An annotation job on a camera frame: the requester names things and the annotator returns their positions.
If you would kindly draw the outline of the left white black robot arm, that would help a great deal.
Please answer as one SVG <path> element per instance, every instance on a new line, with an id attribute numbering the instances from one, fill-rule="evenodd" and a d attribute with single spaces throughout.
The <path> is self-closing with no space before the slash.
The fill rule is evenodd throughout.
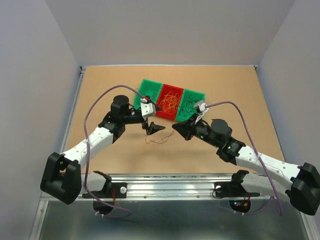
<path id="1" fill-rule="evenodd" d="M 127 96 L 115 96 L 110 111 L 89 136 L 71 149 L 53 152 L 48 157 L 40 189 L 67 205 L 85 193 L 107 197 L 112 193 L 112 178 L 101 171 L 82 174 L 82 169 L 87 169 L 95 155 L 115 143 L 125 132 L 126 125 L 141 124 L 147 135 L 165 129 L 148 122 L 148 118 L 160 110 L 161 107 L 149 98 L 142 98 L 140 107 L 135 109 Z"/>

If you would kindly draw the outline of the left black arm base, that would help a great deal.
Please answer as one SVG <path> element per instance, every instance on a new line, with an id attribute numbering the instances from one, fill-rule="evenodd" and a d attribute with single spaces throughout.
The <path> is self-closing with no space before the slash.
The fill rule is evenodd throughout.
<path id="1" fill-rule="evenodd" d="M 104 187 L 100 191 L 91 191 L 100 199 L 125 199 L 127 197 L 128 184 L 126 182 L 113 182 L 111 187 Z"/>

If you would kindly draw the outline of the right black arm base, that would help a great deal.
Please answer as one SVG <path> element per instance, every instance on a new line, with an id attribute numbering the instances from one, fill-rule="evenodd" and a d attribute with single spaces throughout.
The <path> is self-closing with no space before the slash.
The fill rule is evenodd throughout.
<path id="1" fill-rule="evenodd" d="M 249 174 L 247 170 L 239 170 L 232 175 L 230 181 L 216 181 L 213 190 L 214 197 L 218 199 L 247 197 L 248 195 L 259 197 L 258 192 L 247 191 L 242 187 L 241 183 L 247 174 Z"/>

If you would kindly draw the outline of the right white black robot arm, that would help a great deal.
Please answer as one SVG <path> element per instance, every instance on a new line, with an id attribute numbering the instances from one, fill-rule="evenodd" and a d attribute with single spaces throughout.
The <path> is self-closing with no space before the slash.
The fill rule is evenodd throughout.
<path id="1" fill-rule="evenodd" d="M 232 137 L 232 128 L 223 119 L 190 119 L 172 125 L 186 141 L 196 137 L 216 147 L 216 154 L 226 163 L 257 172 L 238 171 L 227 187 L 235 195 L 259 193 L 290 202 L 298 211 L 314 216 L 320 206 L 320 174 L 305 162 L 297 165 L 280 161 Z"/>

